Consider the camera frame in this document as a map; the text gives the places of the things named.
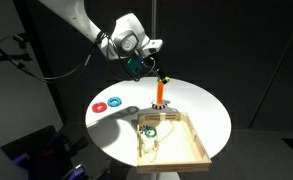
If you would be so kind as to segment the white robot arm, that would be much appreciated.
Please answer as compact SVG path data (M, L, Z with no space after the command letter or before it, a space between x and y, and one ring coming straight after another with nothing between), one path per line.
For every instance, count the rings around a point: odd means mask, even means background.
M88 16L84 0L39 1L94 43L107 60L124 60L123 67L133 80L138 81L143 77L143 66L149 68L159 81L166 78L155 60L155 54L161 50L163 41L150 39L133 13L117 19L109 35Z

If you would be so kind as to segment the teal black gripper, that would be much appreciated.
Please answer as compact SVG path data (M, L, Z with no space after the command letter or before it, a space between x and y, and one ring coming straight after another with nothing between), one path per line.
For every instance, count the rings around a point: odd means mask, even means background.
M124 63L124 68L133 80L140 80L148 76L154 70L155 65L156 61L153 57L140 58L132 56ZM161 68L156 68L155 74L159 79L166 77Z

